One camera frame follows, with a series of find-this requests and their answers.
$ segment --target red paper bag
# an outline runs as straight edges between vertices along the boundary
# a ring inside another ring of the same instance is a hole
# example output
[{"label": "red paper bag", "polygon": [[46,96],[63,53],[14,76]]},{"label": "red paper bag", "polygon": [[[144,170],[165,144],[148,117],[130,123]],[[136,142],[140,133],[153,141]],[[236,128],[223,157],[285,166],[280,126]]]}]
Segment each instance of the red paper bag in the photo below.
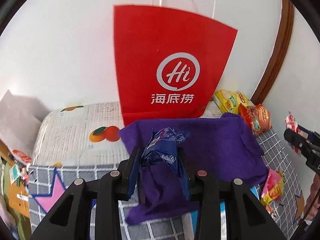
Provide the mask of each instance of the red paper bag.
[{"label": "red paper bag", "polygon": [[237,30],[172,8],[114,7],[116,74],[124,124],[204,113]]}]

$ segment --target bed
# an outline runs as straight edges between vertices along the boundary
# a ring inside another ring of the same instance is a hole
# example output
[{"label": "bed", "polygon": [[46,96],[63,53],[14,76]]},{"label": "bed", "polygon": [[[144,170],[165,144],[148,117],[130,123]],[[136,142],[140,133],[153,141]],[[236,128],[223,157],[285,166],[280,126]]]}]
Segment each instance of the bed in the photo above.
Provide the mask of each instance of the bed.
[{"label": "bed", "polygon": [[[204,118],[219,118],[222,113],[214,102],[209,102]],[[124,127],[118,102],[70,107],[53,111],[44,119],[33,152],[33,163],[29,168],[29,207],[32,232],[36,229],[45,211],[35,195],[49,195],[53,178],[58,175],[65,187],[76,178],[86,181],[100,179],[117,168],[128,158],[121,139],[92,143],[90,134],[99,127]],[[274,219],[288,239],[300,217],[297,217],[297,201],[303,198],[300,183],[282,142],[273,129],[260,134],[258,143],[264,150],[265,164],[284,174],[284,194],[280,203],[272,202]],[[257,185],[260,195],[263,185]],[[184,240],[181,217],[145,221],[129,226],[124,218],[130,208],[138,205],[135,191],[129,202],[119,202],[120,226],[123,240],[175,239]],[[94,240],[95,206],[92,208],[90,238]]]}]

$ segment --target metal screw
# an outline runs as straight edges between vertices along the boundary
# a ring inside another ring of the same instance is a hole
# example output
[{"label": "metal screw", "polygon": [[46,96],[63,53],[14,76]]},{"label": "metal screw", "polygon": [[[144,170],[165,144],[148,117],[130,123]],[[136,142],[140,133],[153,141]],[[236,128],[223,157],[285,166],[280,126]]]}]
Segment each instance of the metal screw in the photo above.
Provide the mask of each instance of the metal screw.
[{"label": "metal screw", "polygon": [[242,185],[242,179],[234,179],[233,182],[236,184],[236,185]]},{"label": "metal screw", "polygon": [[200,170],[200,171],[198,171],[198,175],[201,176],[201,177],[205,177],[205,176],[207,176],[207,172],[203,171],[203,170]]},{"label": "metal screw", "polygon": [[83,179],[76,179],[76,180],[75,180],[75,184],[76,184],[77,186],[81,185],[82,183],[83,183]]},{"label": "metal screw", "polygon": [[120,175],[120,172],[119,171],[111,171],[110,175],[111,175],[111,177],[117,177]]}]

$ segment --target pink star pattern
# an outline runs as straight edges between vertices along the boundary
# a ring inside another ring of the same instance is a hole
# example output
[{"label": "pink star pattern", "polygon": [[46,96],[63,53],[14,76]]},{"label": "pink star pattern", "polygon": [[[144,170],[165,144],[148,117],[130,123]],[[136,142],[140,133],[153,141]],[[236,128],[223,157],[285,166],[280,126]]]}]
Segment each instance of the pink star pattern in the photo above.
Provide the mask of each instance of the pink star pattern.
[{"label": "pink star pattern", "polygon": [[44,212],[48,213],[50,208],[55,204],[55,202],[61,197],[61,195],[66,191],[63,182],[56,170],[53,170],[53,179],[51,184],[51,190],[49,194],[37,194],[32,195],[33,198],[38,202],[40,207]]}]

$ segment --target white paper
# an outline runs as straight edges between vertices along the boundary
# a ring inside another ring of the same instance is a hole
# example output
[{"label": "white paper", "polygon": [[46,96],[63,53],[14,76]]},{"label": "white paper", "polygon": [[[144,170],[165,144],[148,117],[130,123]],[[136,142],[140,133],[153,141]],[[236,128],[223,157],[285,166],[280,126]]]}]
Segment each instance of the white paper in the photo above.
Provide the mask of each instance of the white paper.
[{"label": "white paper", "polygon": [[7,91],[0,101],[0,140],[11,153],[19,150],[32,157],[41,122]]}]

